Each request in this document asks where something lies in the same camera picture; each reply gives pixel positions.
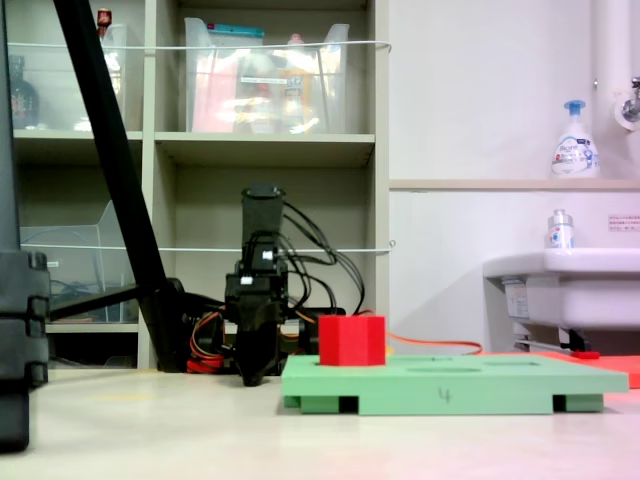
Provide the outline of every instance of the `black tripod leg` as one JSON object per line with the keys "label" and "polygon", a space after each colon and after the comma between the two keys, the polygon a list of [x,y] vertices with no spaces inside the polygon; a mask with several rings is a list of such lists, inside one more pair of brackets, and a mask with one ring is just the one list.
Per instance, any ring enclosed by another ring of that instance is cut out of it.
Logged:
{"label": "black tripod leg", "polygon": [[162,267],[89,2],[54,0],[54,3],[91,121],[133,276],[138,285],[152,287],[152,293],[139,301],[159,366],[164,371],[185,371],[186,336],[180,323],[182,312],[178,293],[167,281]]}
{"label": "black tripod leg", "polygon": [[29,445],[29,391],[47,380],[44,255],[20,251],[4,2],[0,2],[0,452]]}

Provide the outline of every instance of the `white sink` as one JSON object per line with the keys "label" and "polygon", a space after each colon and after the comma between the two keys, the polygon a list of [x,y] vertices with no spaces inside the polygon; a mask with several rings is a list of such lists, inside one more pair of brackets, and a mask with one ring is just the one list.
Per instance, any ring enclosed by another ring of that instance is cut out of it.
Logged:
{"label": "white sink", "polygon": [[547,249],[485,263],[509,315],[560,328],[640,329],[640,249]]}

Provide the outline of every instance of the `red cube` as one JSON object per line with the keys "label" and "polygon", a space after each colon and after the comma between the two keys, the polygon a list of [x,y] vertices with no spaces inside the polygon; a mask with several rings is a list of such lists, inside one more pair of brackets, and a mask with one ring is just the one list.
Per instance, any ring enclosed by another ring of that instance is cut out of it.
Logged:
{"label": "red cube", "polygon": [[385,364],[385,328],[382,316],[320,317],[320,365],[369,367]]}

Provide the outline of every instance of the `green board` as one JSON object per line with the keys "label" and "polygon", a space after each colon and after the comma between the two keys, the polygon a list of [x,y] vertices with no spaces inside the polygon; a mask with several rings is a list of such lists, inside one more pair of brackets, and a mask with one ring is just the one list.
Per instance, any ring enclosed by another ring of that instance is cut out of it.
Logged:
{"label": "green board", "polygon": [[603,393],[626,392],[625,373],[528,355],[387,357],[383,367],[324,367],[292,356],[284,405],[360,415],[601,412]]}

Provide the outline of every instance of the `white floor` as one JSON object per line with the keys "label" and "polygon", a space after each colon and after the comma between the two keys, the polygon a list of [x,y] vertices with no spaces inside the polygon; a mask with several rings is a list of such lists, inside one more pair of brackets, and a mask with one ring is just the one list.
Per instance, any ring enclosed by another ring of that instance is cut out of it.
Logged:
{"label": "white floor", "polygon": [[279,380],[53,372],[2,480],[640,478],[640,391],[604,414],[301,416]]}

